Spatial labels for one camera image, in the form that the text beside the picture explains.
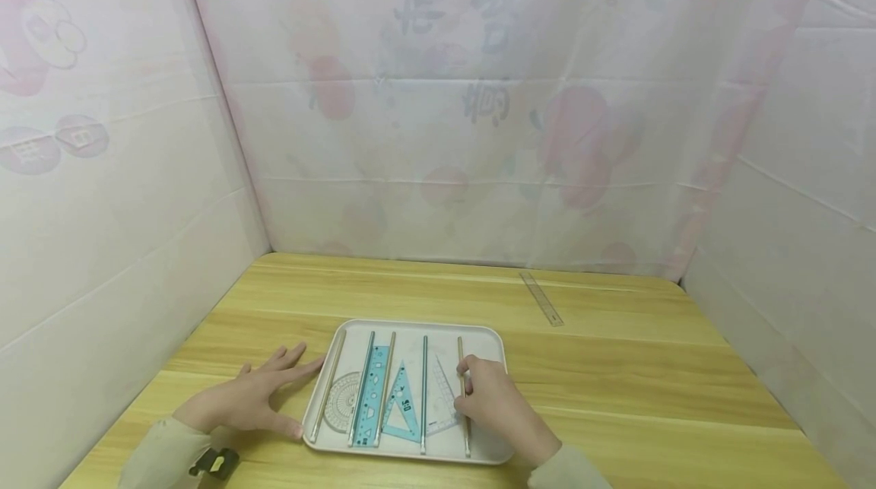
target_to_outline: wrist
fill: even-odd
[[[518,430],[509,442],[517,454],[534,468],[545,464],[563,447],[560,438],[550,430],[541,416],[532,410],[526,415],[525,422],[522,422],[521,430]]]
[[[221,415],[203,393],[197,393],[179,406],[173,418],[203,433],[210,433],[221,425]]]

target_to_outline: black strap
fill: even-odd
[[[234,449],[226,447],[217,451],[211,447],[195,462],[195,466],[191,467],[189,475],[197,476],[201,472],[207,472],[210,476],[225,481],[234,472],[239,462],[240,456]]]

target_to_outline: blue triangle ruler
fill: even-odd
[[[353,447],[371,447],[378,432],[378,416],[382,396],[382,381],[386,375],[388,346],[375,346],[368,362],[368,374],[364,379],[364,389],[359,392],[359,415],[356,430],[353,432]]]
[[[407,427],[397,427],[389,424],[392,409],[398,406]],[[382,420],[382,432],[388,436],[400,437],[411,442],[420,442],[420,424],[417,422],[417,414],[414,410],[414,396],[411,395],[411,384],[408,381],[408,370],[405,362],[398,368],[395,382],[392,384],[392,392],[386,402],[386,413]]]

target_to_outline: white backdrop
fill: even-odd
[[[677,279],[807,0],[198,0],[279,251]]]
[[[0,487],[58,487],[266,251],[194,0],[0,0]]]
[[[811,0],[685,287],[854,488],[876,487],[876,0]]]

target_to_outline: transparent ruler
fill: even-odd
[[[563,318],[560,318],[560,315],[557,314],[557,309],[554,309],[554,305],[551,304],[551,301],[548,299],[545,292],[541,291],[541,286],[538,285],[535,278],[533,278],[529,272],[520,272],[520,278],[523,279],[523,283],[529,288],[529,293],[535,298],[538,308],[544,313],[548,322],[550,322],[553,327],[565,325]]]

